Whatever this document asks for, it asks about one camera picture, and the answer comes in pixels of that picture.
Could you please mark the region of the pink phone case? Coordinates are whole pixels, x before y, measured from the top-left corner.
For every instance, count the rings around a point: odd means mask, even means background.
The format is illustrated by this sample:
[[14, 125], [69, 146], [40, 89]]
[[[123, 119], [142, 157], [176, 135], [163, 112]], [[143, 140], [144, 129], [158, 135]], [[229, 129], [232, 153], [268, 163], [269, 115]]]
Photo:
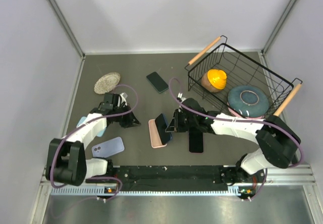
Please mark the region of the pink phone case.
[[162, 144], [156, 124], [155, 119], [151, 119], [148, 121], [148, 128], [149, 128], [149, 135], [150, 135], [150, 142], [153, 149], [163, 148], [167, 146], [166, 144]]

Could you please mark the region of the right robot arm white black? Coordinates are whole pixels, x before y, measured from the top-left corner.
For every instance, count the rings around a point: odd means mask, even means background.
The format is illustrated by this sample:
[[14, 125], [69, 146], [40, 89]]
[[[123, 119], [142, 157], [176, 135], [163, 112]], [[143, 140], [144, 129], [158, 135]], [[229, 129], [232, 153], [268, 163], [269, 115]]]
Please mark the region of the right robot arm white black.
[[258, 145], [256, 151], [243, 155], [236, 163], [235, 174], [239, 180], [246, 182], [268, 167], [287, 169], [299, 165], [292, 161], [301, 141], [279, 117], [271, 115], [266, 119], [248, 120], [206, 111], [193, 98], [178, 96], [175, 100], [180, 106], [174, 111], [166, 131], [227, 135]]

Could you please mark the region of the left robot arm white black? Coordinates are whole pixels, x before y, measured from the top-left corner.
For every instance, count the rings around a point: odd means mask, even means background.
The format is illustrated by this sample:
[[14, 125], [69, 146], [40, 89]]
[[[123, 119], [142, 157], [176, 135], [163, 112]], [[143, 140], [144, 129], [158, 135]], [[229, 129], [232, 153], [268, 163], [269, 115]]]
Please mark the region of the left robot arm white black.
[[85, 150], [99, 132], [114, 122], [122, 128], [141, 125], [128, 105], [108, 109], [101, 106], [93, 108], [85, 121], [68, 135], [51, 140], [45, 176], [52, 187], [80, 186], [87, 179], [100, 178], [104, 182], [113, 179], [115, 173], [109, 162], [104, 158], [87, 159]]

